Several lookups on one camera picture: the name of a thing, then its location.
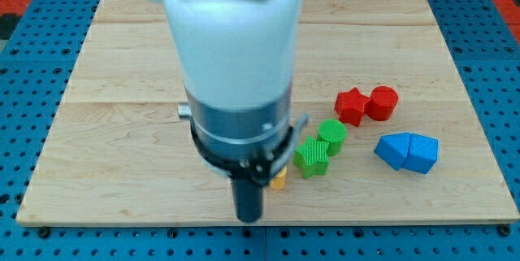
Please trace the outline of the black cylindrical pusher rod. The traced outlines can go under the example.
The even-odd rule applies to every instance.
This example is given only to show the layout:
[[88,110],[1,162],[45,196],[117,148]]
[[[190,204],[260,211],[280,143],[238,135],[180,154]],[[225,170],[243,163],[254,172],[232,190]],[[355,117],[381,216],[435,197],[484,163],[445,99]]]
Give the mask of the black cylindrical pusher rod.
[[235,213],[243,223],[253,223],[262,216],[262,187],[247,178],[232,178]]

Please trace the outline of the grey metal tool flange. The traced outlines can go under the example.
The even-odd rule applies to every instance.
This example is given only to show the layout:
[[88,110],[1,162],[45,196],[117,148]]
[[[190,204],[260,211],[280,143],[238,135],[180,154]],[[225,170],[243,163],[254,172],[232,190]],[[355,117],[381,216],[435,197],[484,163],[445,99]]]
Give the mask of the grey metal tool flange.
[[214,169],[232,179],[267,185],[288,161],[309,115],[290,125],[291,98],[287,90],[279,98],[253,107],[224,110],[186,92],[187,105],[179,107],[190,123],[199,155]]

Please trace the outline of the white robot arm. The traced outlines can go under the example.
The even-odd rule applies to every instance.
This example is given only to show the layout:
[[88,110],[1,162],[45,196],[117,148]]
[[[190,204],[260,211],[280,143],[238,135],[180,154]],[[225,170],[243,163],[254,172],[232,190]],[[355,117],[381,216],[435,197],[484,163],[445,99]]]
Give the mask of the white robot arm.
[[163,6],[180,58],[179,116],[206,164],[231,180],[236,217],[253,223],[308,123],[291,119],[303,0],[150,1]]

